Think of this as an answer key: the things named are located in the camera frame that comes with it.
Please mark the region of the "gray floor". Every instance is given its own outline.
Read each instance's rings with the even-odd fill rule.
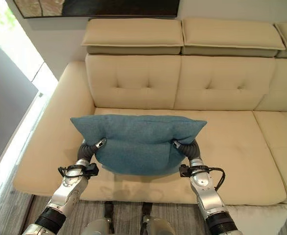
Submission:
[[[49,198],[34,197],[25,225],[33,223],[46,206]],[[142,203],[114,202],[116,234],[137,235],[140,231]],[[209,235],[207,227],[195,205],[153,204],[152,216],[166,219],[177,235]],[[86,225],[103,216],[102,202],[81,201],[72,216],[64,223],[60,235],[79,235]]]

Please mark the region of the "teal cushion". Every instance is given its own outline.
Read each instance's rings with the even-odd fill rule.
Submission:
[[[171,144],[191,143],[206,121],[178,116],[91,115],[73,117],[72,123],[93,145],[106,137],[96,159],[114,173],[164,175],[178,171],[184,155]]]

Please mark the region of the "robotic hand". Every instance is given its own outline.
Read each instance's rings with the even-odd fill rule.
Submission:
[[[93,146],[83,143],[76,163],[67,168],[58,168],[63,176],[61,186],[54,192],[36,222],[29,225],[23,235],[55,235],[59,232],[87,187],[90,177],[98,175],[99,169],[95,163],[90,164],[90,160],[105,145],[106,140],[103,138]]]
[[[179,171],[181,177],[190,178],[191,188],[197,195],[198,206],[212,235],[242,235],[217,193],[225,179],[223,169],[207,167],[203,164],[196,141],[187,145],[173,141],[173,145],[188,157],[190,167],[183,164],[179,167]],[[209,174],[212,170],[222,172],[222,177],[216,187],[214,187],[212,177]]]

